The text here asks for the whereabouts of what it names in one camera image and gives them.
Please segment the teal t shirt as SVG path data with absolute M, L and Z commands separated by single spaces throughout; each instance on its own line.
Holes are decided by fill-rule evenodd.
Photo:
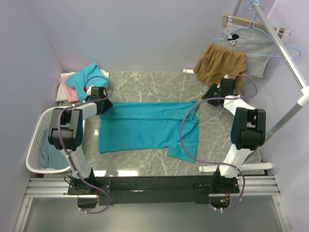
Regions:
M 199 143 L 197 101 L 115 102 L 100 115 L 100 153 L 167 148 L 167 155 L 194 162 Z

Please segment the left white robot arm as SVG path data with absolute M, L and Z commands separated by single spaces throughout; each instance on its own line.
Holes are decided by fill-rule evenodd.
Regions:
M 85 101 L 78 106 L 52 109 L 48 142 L 67 160 L 72 171 L 71 184 L 79 185 L 81 191 L 91 194 L 97 183 L 82 149 L 84 122 L 89 117 L 107 112 L 113 104 L 105 87 L 91 86 L 86 93 Z

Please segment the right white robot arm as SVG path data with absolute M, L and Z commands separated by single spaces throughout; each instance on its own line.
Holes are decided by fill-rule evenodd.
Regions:
M 238 170 L 259 171 L 272 168 L 270 163 L 245 164 L 248 156 L 259 146 L 263 145 L 266 137 L 266 112 L 248 105 L 234 93 L 235 81 L 225 76 L 220 84 L 212 84 L 203 100 L 221 97 L 220 100 L 208 101 L 213 106 L 222 106 L 233 116 L 231 128 L 231 148 L 225 157 L 224 163 L 228 165 L 200 166 L 201 173 L 212 173 L 219 170 L 219 177 L 212 180 L 212 188 L 218 193 L 229 187 L 227 178 L 236 177 Z

